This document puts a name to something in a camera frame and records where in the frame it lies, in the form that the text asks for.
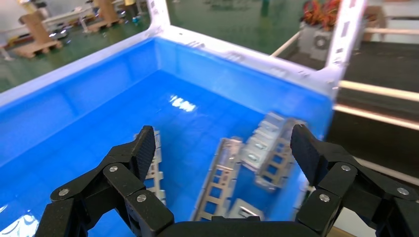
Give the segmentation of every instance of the perforated metal part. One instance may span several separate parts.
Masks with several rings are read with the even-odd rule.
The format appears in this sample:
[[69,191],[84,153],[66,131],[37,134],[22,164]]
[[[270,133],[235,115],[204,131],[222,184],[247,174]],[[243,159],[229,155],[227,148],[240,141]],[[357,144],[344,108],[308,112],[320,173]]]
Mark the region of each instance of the perforated metal part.
[[256,183],[266,190],[273,191],[276,188],[282,188],[287,181],[288,174],[295,163],[291,153],[290,140],[293,127],[296,124],[305,124],[305,122],[293,118],[286,120],[272,149],[256,172]]
[[257,172],[275,145],[285,120],[276,113],[270,112],[259,123],[241,151],[243,165]]
[[211,168],[198,199],[193,221],[211,220],[212,216],[226,216],[240,169],[239,138],[223,138],[215,153]]
[[154,139],[156,141],[156,152],[154,153],[153,161],[148,170],[146,180],[153,179],[154,187],[147,188],[156,195],[156,197],[166,205],[166,193],[160,189],[160,181],[163,179],[163,172],[159,171],[159,163],[162,162],[162,150],[160,144],[159,131],[154,132]]
[[261,221],[265,219],[261,210],[239,198],[236,199],[233,207],[228,212],[228,218],[247,218],[249,216],[258,216]]

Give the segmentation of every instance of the white rod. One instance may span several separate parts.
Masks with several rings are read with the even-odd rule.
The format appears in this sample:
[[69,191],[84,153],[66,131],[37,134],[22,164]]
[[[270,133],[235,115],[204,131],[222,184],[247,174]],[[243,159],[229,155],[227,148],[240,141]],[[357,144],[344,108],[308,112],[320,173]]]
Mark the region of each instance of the white rod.
[[407,175],[407,174],[404,174],[404,173],[400,173],[399,171],[395,171],[395,170],[386,168],[384,166],[381,166],[381,165],[378,165],[378,164],[375,164],[375,163],[372,163],[372,162],[369,162],[369,161],[366,161],[366,160],[363,160],[363,159],[359,159],[359,158],[355,158],[355,159],[356,159],[356,161],[358,161],[358,163],[365,166],[366,168],[375,170],[377,172],[389,175],[389,176],[394,177],[396,179],[400,179],[400,180],[403,180],[403,181],[408,182],[410,184],[414,184],[416,186],[419,186],[419,179],[418,178],[415,178],[413,176],[410,176],[410,175]]
[[363,83],[352,82],[352,81],[347,81],[347,80],[340,81],[339,86],[345,89],[358,90],[358,91],[377,94],[377,95],[384,95],[384,96],[389,96],[393,98],[419,102],[419,93],[415,93],[411,91],[397,90],[397,89],[363,84]]
[[[299,37],[299,32],[297,32],[293,37],[291,37],[287,42],[285,42],[285,44],[283,44],[274,53],[272,53],[271,57],[278,56],[287,47],[289,47],[294,41],[296,41],[298,37]],[[397,89],[363,84],[363,83],[352,82],[352,81],[347,81],[347,80],[340,81],[339,86],[346,89],[358,90],[358,91],[363,91],[366,93],[384,95],[384,96],[419,102],[419,93],[415,93],[411,91],[397,90]]]
[[419,35],[419,30],[409,29],[365,28],[364,32],[395,35]]
[[346,106],[346,105],[340,105],[340,104],[334,105],[333,109],[336,110],[336,111],[339,111],[339,112],[350,114],[350,115],[360,116],[360,117],[363,117],[363,118],[372,119],[372,120],[376,120],[376,121],[380,121],[380,122],[385,122],[385,123],[389,123],[389,124],[397,125],[397,126],[400,126],[400,127],[413,129],[413,130],[419,130],[419,123],[418,122],[407,120],[407,119],[387,116],[387,115],[383,115],[383,114],[379,114],[379,113],[375,113],[375,112],[370,112],[370,111],[366,111],[366,110],[361,110],[361,109],[357,109],[357,108],[354,108],[354,107],[349,107],[349,106]]
[[300,36],[300,32],[297,32],[293,37],[291,37],[285,44],[279,47],[275,52],[273,52],[270,56],[276,57],[280,55],[286,48],[288,48],[292,43],[294,43],[298,37]]

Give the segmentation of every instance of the blue bin wall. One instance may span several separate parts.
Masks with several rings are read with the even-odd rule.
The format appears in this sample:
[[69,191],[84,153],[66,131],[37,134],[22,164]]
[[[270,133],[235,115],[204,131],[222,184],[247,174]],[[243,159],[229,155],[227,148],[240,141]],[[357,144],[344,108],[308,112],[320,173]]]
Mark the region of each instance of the blue bin wall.
[[155,41],[148,40],[3,106],[0,108],[0,166],[157,69]]

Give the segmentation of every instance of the gray box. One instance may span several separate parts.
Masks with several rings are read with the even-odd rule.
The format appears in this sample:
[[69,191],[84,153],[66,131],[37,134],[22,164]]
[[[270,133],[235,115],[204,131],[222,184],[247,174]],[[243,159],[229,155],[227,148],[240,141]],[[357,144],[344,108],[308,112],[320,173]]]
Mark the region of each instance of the gray box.
[[302,23],[300,26],[300,37],[298,38],[298,48],[301,53],[311,53],[311,47],[314,42],[314,34],[320,29],[320,26],[310,26]]
[[325,61],[332,41],[333,31],[317,30],[311,47],[310,58]]

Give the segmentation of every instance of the cardboard box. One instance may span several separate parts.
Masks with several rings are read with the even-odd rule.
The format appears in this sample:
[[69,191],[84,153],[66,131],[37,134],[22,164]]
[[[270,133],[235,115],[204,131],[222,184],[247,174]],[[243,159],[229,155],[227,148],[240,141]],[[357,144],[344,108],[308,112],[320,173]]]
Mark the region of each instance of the cardboard box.
[[[368,21],[366,27],[368,28],[387,28],[387,20],[385,18],[384,11],[381,6],[367,6],[364,11],[364,16],[370,16],[374,18],[373,21]],[[380,34],[381,41],[384,40],[385,34]],[[371,41],[373,37],[372,33],[365,33],[363,41]]]

